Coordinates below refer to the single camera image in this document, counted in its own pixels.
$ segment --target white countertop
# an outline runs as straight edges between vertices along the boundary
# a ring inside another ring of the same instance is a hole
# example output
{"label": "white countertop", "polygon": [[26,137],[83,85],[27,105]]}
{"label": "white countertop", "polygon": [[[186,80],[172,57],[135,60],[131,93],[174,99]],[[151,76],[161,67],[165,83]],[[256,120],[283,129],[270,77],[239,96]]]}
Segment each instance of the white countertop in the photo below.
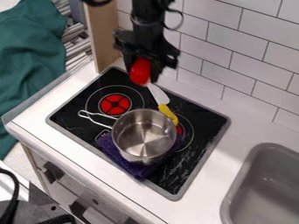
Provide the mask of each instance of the white countertop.
{"label": "white countertop", "polygon": [[98,189],[149,223],[220,224],[219,207],[248,152],[257,144],[276,143],[299,152],[299,133],[162,76],[158,84],[231,119],[231,126],[179,201],[170,201],[96,157],[91,151],[46,124],[45,119],[98,74],[93,63],[9,122],[10,131],[38,144],[39,153],[77,172]]}

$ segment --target stainless steel sink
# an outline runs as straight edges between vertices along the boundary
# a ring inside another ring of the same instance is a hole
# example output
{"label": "stainless steel sink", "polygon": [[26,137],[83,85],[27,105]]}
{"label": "stainless steel sink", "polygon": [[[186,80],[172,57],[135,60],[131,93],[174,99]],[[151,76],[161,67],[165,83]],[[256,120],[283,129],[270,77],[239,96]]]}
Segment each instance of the stainless steel sink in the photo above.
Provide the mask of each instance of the stainless steel sink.
{"label": "stainless steel sink", "polygon": [[225,224],[298,224],[299,154],[273,143],[254,147],[220,214]]}

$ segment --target black cooktop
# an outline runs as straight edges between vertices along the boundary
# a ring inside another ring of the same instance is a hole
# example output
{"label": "black cooktop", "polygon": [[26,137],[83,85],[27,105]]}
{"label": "black cooktop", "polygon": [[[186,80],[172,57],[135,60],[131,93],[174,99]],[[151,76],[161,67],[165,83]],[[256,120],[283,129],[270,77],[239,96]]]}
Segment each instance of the black cooktop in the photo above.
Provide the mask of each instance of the black cooktop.
{"label": "black cooktop", "polygon": [[[166,93],[170,97],[169,107],[178,117],[177,133],[183,135],[183,143],[181,148],[172,157],[167,158],[146,182],[163,196],[168,195],[169,199],[177,200],[183,196],[205,162],[201,160],[206,160],[207,154],[210,154],[211,145],[219,140],[228,125],[224,116],[169,92]],[[54,112],[48,123],[102,156],[94,151],[94,148],[100,151],[96,139],[109,132],[109,129],[79,117],[78,111],[85,109],[92,113],[100,112],[117,117],[129,110],[140,108],[157,108],[150,91],[146,87],[133,84],[123,71],[110,68]],[[94,116],[93,119],[112,125],[111,120],[100,116]]]}

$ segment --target grout line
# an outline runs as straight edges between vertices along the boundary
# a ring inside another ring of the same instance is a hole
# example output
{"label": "grout line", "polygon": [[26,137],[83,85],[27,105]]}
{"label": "grout line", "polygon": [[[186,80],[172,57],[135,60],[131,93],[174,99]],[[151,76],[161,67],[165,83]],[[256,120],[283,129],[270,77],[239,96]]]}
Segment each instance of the grout line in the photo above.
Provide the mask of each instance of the grout line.
{"label": "grout line", "polygon": [[[215,62],[212,62],[212,61],[207,60],[207,59],[200,58],[199,56],[196,56],[196,55],[191,54],[191,53],[188,53],[188,52],[184,52],[184,51],[182,51],[182,52],[183,52],[183,53],[190,54],[191,56],[193,56],[193,57],[195,57],[195,58],[198,58],[198,59],[201,59],[201,60],[203,60],[203,61],[209,62],[209,63],[211,63],[211,64],[213,64],[213,65],[215,65],[215,66],[217,66],[217,67],[223,67],[223,68],[225,68],[226,70],[229,70],[229,71],[231,71],[231,72],[234,72],[234,73],[237,73],[237,74],[246,76],[246,77],[249,78],[249,79],[255,80],[255,78],[253,78],[253,77],[251,77],[251,76],[248,76],[248,75],[246,75],[246,74],[243,74],[243,73],[239,73],[238,71],[234,71],[234,70],[232,70],[231,68],[227,68],[227,67],[225,67],[225,66],[218,65],[218,64],[216,64]],[[289,93],[289,94],[293,94],[293,95],[297,95],[297,96],[299,96],[299,94],[291,93],[291,92],[287,91],[287,90],[284,89],[284,88],[277,87],[277,86],[273,86],[272,84],[269,84],[269,83],[267,83],[267,82],[265,82],[265,81],[262,81],[262,80],[258,80],[258,81],[261,82],[261,83],[263,83],[263,84],[269,85],[270,87],[278,88],[279,90],[282,90],[282,91],[287,92],[287,93]]]}
{"label": "grout line", "polygon": [[228,86],[226,86],[226,85],[224,85],[224,84],[222,84],[222,83],[220,83],[220,82],[217,82],[217,81],[215,81],[215,80],[211,80],[211,79],[209,79],[208,77],[205,77],[205,76],[202,76],[202,77],[205,78],[205,79],[207,79],[207,80],[209,80],[209,81],[216,82],[216,83],[220,84],[221,86],[224,86],[225,88],[231,88],[232,90],[237,91],[237,92],[239,92],[239,93],[241,93],[241,94],[243,94],[243,95],[252,97],[253,99],[255,99],[255,100],[257,100],[257,101],[264,102],[264,103],[266,103],[266,104],[268,104],[268,105],[271,105],[271,106],[276,107],[276,108],[278,108],[278,109],[283,109],[283,110],[285,110],[285,111],[287,111],[287,112],[289,112],[289,113],[291,113],[291,114],[293,114],[293,115],[299,116],[299,114],[296,114],[296,113],[294,113],[294,112],[291,112],[291,111],[289,111],[289,110],[287,110],[287,109],[285,109],[285,108],[280,108],[279,106],[274,105],[274,104],[271,103],[271,102],[264,101],[264,100],[262,100],[262,99],[260,99],[260,98],[257,98],[257,97],[255,97],[255,96],[253,96],[253,95],[246,94],[246,93],[244,93],[244,92],[239,91],[239,90],[236,89],[236,88],[228,87]]}
{"label": "grout line", "polygon": [[[189,37],[191,37],[191,38],[194,38],[193,36],[191,36],[191,35],[189,35],[189,34],[185,34],[185,33],[183,33],[183,35],[186,35],[186,36],[189,36]],[[206,42],[206,43],[208,43],[208,44],[210,44],[210,45],[218,46],[218,47],[221,47],[221,48],[226,49],[226,50],[228,50],[228,51],[234,52],[232,49],[226,48],[226,47],[224,47],[224,46],[221,46],[221,45],[215,45],[215,44],[213,44],[213,43],[211,43],[211,42],[207,42],[207,41],[204,41],[204,42]],[[280,68],[280,69],[282,69],[282,70],[285,70],[285,71],[287,71],[287,72],[295,73],[294,71],[288,70],[288,69],[286,69],[286,68],[284,68],[284,67],[277,66],[277,65],[268,63],[268,62],[266,62],[266,61],[261,61],[260,59],[256,59],[256,58],[254,58],[254,57],[252,57],[252,56],[248,56],[248,55],[246,55],[246,54],[244,54],[244,53],[242,53],[242,52],[236,52],[236,53],[241,54],[241,55],[243,55],[243,56],[246,56],[246,57],[248,57],[248,58],[250,58],[250,59],[258,60],[259,62],[266,63],[266,64],[268,64],[268,65],[270,65],[270,66],[278,67],[278,68]]]}
{"label": "grout line", "polygon": [[264,55],[263,55],[262,58],[261,58],[261,61],[264,61],[264,59],[265,59],[265,57],[266,57],[266,53],[267,53],[267,51],[268,51],[269,44],[270,44],[270,41],[267,42],[267,45],[266,45],[266,48],[265,48],[265,52],[264,52]]}
{"label": "grout line", "polygon": [[234,6],[234,7],[244,9],[245,11],[253,11],[253,12],[256,12],[256,13],[260,13],[260,14],[262,14],[262,15],[264,15],[264,16],[267,16],[267,17],[276,18],[276,19],[280,19],[280,20],[285,21],[285,22],[289,22],[289,23],[291,23],[291,24],[299,25],[299,23],[296,23],[296,22],[287,20],[287,19],[285,19],[285,18],[272,16],[272,15],[269,15],[269,14],[267,14],[267,13],[265,13],[265,12],[261,12],[261,11],[257,11],[257,10],[252,10],[252,9],[248,9],[248,8],[243,8],[243,7],[241,7],[241,6],[238,6],[238,5],[235,5],[235,4],[232,4],[232,3],[223,2],[223,1],[221,1],[221,0],[215,0],[215,1],[217,1],[217,2],[221,2],[221,3],[223,3],[223,4],[229,4],[229,5],[232,5],[232,6]]}
{"label": "grout line", "polygon": [[199,73],[194,73],[193,71],[191,71],[191,70],[189,70],[189,69],[187,69],[187,68],[184,68],[184,67],[182,67],[182,66],[179,66],[178,68],[184,69],[184,70],[186,70],[186,71],[188,71],[188,72],[190,72],[190,73],[193,73],[193,74],[196,74],[196,75],[199,75],[199,76],[200,76]]}
{"label": "grout line", "polygon": [[278,7],[278,11],[277,11],[277,14],[276,14],[276,17],[278,18],[279,16],[279,13],[281,12],[281,9],[282,9],[282,2],[283,0],[281,0],[280,4],[279,4],[279,7]]}
{"label": "grout line", "polygon": [[256,86],[256,82],[257,82],[257,80],[254,81],[253,90],[251,91],[251,94],[250,94],[250,95],[253,95],[253,93],[254,93],[254,88],[255,88],[255,86]]}
{"label": "grout line", "polygon": [[228,68],[230,68],[230,67],[231,67],[231,65],[232,65],[232,61],[233,61],[233,54],[234,54],[234,52],[232,52],[232,54],[231,54],[231,58],[229,59],[229,62],[228,62]]}
{"label": "grout line", "polygon": [[210,22],[208,22],[208,25],[206,27],[206,35],[205,35],[205,40],[207,41],[208,35],[209,35],[209,30],[210,30]]}
{"label": "grout line", "polygon": [[237,28],[238,31],[240,30],[240,23],[241,23],[241,20],[243,18],[243,12],[244,12],[244,9],[242,8],[242,11],[240,13],[240,20],[239,20],[239,24],[238,24],[238,28]]}
{"label": "grout line", "polygon": [[289,86],[290,86],[292,80],[294,79],[294,76],[295,76],[295,74],[293,73],[293,74],[292,74],[292,77],[291,77],[290,80],[289,80],[289,84],[287,85],[287,88],[286,88],[287,91],[289,90]]}
{"label": "grout line", "polygon": [[180,50],[182,46],[182,32],[179,33],[178,49]]}
{"label": "grout line", "polygon": [[184,13],[184,0],[182,2],[182,12]]}
{"label": "grout line", "polygon": [[203,75],[203,69],[204,69],[204,64],[205,64],[205,61],[203,60],[202,62],[201,62],[201,68],[200,68],[200,74],[199,75]]}
{"label": "grout line", "polygon": [[221,98],[220,98],[221,101],[223,100],[223,96],[224,96],[225,91],[226,91],[226,86],[223,87],[222,95],[221,95]]}
{"label": "grout line", "polygon": [[[236,30],[236,29],[234,29],[234,28],[232,28],[232,27],[225,26],[225,25],[222,25],[222,24],[217,24],[217,23],[214,23],[214,22],[212,22],[212,21],[203,19],[203,18],[201,18],[201,17],[195,17],[195,16],[190,15],[190,14],[187,14],[187,13],[184,13],[184,14],[185,14],[185,15],[188,15],[188,16],[191,16],[191,17],[194,17],[194,18],[198,18],[198,19],[201,19],[201,20],[205,20],[206,22],[209,22],[209,23],[212,23],[212,24],[220,25],[220,26],[222,26],[222,27],[225,27],[225,28],[227,28],[227,29],[230,29],[230,30],[233,30],[233,31],[236,31],[236,32],[244,33],[244,34],[246,34],[246,35],[248,35],[248,36],[252,36],[252,37],[255,37],[255,38],[258,38],[258,39],[265,40],[265,41],[267,41],[267,42],[274,43],[274,44],[279,45],[279,46],[284,46],[284,47],[287,47],[287,48],[289,48],[289,49],[292,49],[292,50],[294,50],[294,51],[298,51],[298,52],[299,52],[299,49],[295,49],[295,48],[293,48],[293,47],[291,47],[291,46],[283,45],[283,44],[274,42],[273,40],[270,40],[270,39],[261,38],[261,37],[255,36],[255,35],[253,35],[253,34],[251,34],[251,33],[248,33],[248,32],[238,31],[238,30]],[[199,38],[199,37],[192,36],[191,34],[188,34],[188,33],[185,33],[185,32],[181,32],[181,33],[183,33],[184,35],[187,35],[187,36],[189,36],[189,37],[192,37],[192,38],[195,38],[195,39],[199,39],[199,40],[205,41],[205,42],[207,42],[207,43],[209,43],[209,44],[211,44],[211,45],[219,46],[219,47],[222,47],[222,48],[227,49],[227,50],[229,50],[229,51],[232,51],[232,49],[226,48],[226,47],[224,47],[224,46],[222,46],[222,45],[216,45],[216,44],[214,44],[214,43],[212,43],[212,42],[206,41],[205,39],[201,39],[201,38]],[[239,52],[239,53],[240,53],[240,54],[243,54],[243,55],[245,55],[245,56],[247,56],[247,57],[249,57],[249,58],[252,58],[252,59],[255,59],[255,60],[260,60],[260,59],[256,59],[256,58],[254,58],[254,57],[248,56],[248,55],[246,55],[246,54],[244,54],[244,53],[241,53],[241,52]]]}
{"label": "grout line", "polygon": [[276,116],[277,116],[277,114],[278,114],[278,111],[279,111],[279,108],[277,108],[277,110],[276,110],[276,112],[275,112],[275,116],[274,116],[273,119],[272,119],[272,122],[275,121],[275,118],[276,118]]}
{"label": "grout line", "polygon": [[[198,75],[198,74],[196,74],[196,73],[194,73],[194,72],[192,72],[192,71],[189,71],[189,70],[187,70],[187,69],[184,69],[184,68],[182,68],[182,67],[181,67],[181,69],[183,69],[183,70],[185,70],[185,71],[188,71],[188,72],[190,72],[190,73],[192,73],[192,74]],[[210,78],[208,78],[208,77],[205,77],[205,76],[202,76],[202,75],[201,75],[201,78],[204,78],[204,79],[206,79],[206,80],[215,82],[215,83],[217,83],[217,84],[220,84],[220,85],[223,86],[223,87],[225,86],[223,83],[217,82],[217,81],[212,80],[212,79],[210,79]]]}
{"label": "grout line", "polygon": [[290,49],[293,49],[293,50],[295,50],[295,51],[299,51],[299,49],[295,49],[295,48],[293,48],[293,47],[291,47],[291,46],[283,45],[283,44],[274,42],[273,40],[270,40],[270,39],[266,39],[266,38],[262,38],[262,37],[259,37],[259,36],[255,36],[255,35],[253,35],[252,33],[244,32],[244,31],[238,31],[238,30],[236,30],[236,29],[234,29],[234,28],[232,28],[232,27],[228,27],[228,26],[225,26],[225,25],[222,25],[222,24],[217,24],[217,23],[211,22],[211,21],[209,21],[209,20],[206,20],[206,21],[207,21],[207,22],[210,22],[210,23],[212,23],[212,24],[220,25],[220,26],[222,26],[222,27],[225,27],[225,28],[227,28],[227,29],[230,29],[230,30],[233,30],[233,31],[236,31],[236,32],[244,33],[244,34],[246,34],[246,35],[248,35],[248,36],[252,36],[252,37],[255,37],[255,38],[258,38],[258,39],[263,39],[263,40],[266,40],[266,41],[270,41],[270,42],[275,43],[275,44],[277,44],[277,45],[285,46],[285,47],[290,48]]}
{"label": "grout line", "polygon": [[176,69],[176,81],[178,81],[178,69]]}

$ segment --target white tile wall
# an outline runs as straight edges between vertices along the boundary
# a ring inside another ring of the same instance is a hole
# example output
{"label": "white tile wall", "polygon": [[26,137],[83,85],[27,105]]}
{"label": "white tile wall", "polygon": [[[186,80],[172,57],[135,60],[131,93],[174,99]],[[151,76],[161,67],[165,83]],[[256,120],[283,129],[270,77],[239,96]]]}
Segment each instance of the white tile wall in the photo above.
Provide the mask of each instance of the white tile wall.
{"label": "white tile wall", "polygon": [[163,70],[163,75],[169,76],[172,79],[176,80],[177,79],[177,69],[172,69],[170,67],[166,67]]}
{"label": "white tile wall", "polygon": [[123,29],[133,30],[133,25],[129,19],[129,14],[122,11],[118,11],[118,25]]}
{"label": "white tile wall", "polygon": [[[131,1],[117,0],[125,29]],[[183,11],[184,23],[164,36],[182,54],[179,68],[164,75],[299,131],[299,0],[176,0],[170,7]],[[168,26],[179,22],[166,13]]]}
{"label": "white tile wall", "polygon": [[264,101],[254,99],[247,94],[242,94],[241,92],[233,90],[229,87],[225,88],[223,101],[230,103],[238,102],[239,107],[242,107],[246,111],[252,111],[270,121],[273,120],[277,111],[277,107],[270,105]]}
{"label": "white tile wall", "polygon": [[217,98],[221,98],[223,92],[223,86],[197,74],[191,73],[183,68],[178,69],[177,80],[184,84],[190,85],[192,87],[198,88],[201,91],[205,91]]}
{"label": "white tile wall", "polygon": [[228,67],[232,55],[232,52],[225,48],[184,34],[181,39],[181,50],[223,67]]}
{"label": "white tile wall", "polygon": [[216,24],[237,28],[241,8],[215,0],[185,0],[184,12]]}
{"label": "white tile wall", "polygon": [[225,69],[222,66],[216,66],[207,61],[204,62],[202,75],[248,95],[251,94],[254,87],[254,79]]}
{"label": "white tile wall", "polygon": [[299,24],[244,10],[240,30],[299,50]]}
{"label": "white tile wall", "polygon": [[279,18],[284,18],[289,21],[299,24],[299,1],[298,0],[283,0],[282,8],[278,15]]}
{"label": "white tile wall", "polygon": [[299,114],[299,96],[268,84],[257,82],[253,96],[287,111]]}
{"label": "white tile wall", "polygon": [[236,52],[233,54],[231,69],[283,89],[287,88],[292,77],[292,73],[289,71]]}
{"label": "white tile wall", "polygon": [[203,60],[194,57],[188,53],[181,52],[180,58],[179,58],[179,66],[189,70],[195,74],[200,74],[201,66],[202,66]]}
{"label": "white tile wall", "polygon": [[181,34],[178,31],[164,30],[164,36],[172,45],[179,48]]}
{"label": "white tile wall", "polygon": [[294,77],[289,85],[289,92],[299,95],[299,75],[294,74]]}
{"label": "white tile wall", "polygon": [[277,116],[275,118],[275,123],[299,132],[299,116],[289,113],[284,109],[278,110]]}
{"label": "white tile wall", "polygon": [[[175,13],[168,13],[165,23],[168,27],[175,27],[180,23],[181,17]],[[188,15],[184,15],[184,23],[178,29],[180,32],[188,34],[198,39],[205,39],[208,22]]]}
{"label": "white tile wall", "polygon": [[282,0],[220,0],[229,4],[276,16]]}
{"label": "white tile wall", "polygon": [[131,13],[132,11],[132,0],[117,0],[117,9],[119,11],[124,11]]}
{"label": "white tile wall", "polygon": [[210,24],[207,40],[218,46],[232,49],[238,53],[244,53],[259,60],[262,59],[267,46],[266,40],[217,24]]}
{"label": "white tile wall", "polygon": [[283,45],[270,43],[265,61],[272,65],[277,65],[292,72],[299,73],[299,51]]}

